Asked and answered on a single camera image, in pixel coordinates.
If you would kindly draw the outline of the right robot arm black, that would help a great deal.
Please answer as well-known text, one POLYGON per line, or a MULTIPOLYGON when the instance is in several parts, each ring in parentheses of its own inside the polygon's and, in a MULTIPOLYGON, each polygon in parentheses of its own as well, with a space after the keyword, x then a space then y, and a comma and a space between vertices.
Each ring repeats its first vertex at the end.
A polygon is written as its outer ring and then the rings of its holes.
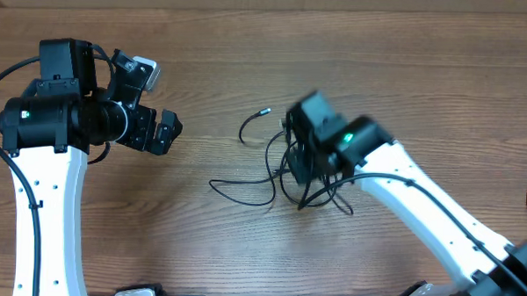
POLYGON ((402 296, 527 296, 527 241, 516 246, 475 219, 374 119, 348 121, 313 91, 286 111, 284 126, 286 139, 296 141, 286 162, 298 183, 338 175, 323 189, 332 191, 359 182, 451 279, 449 285, 416 285, 402 296))

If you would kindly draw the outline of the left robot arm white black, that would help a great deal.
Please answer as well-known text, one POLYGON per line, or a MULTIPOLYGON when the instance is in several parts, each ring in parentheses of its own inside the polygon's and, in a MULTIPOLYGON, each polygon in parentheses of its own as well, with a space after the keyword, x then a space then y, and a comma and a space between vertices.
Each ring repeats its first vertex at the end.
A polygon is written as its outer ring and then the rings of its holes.
POLYGON ((159 65, 87 40, 40 42, 40 77, 0 112, 0 150, 16 195, 14 296, 87 296, 81 198, 90 148, 165 155, 182 132, 171 111, 141 105, 159 65))

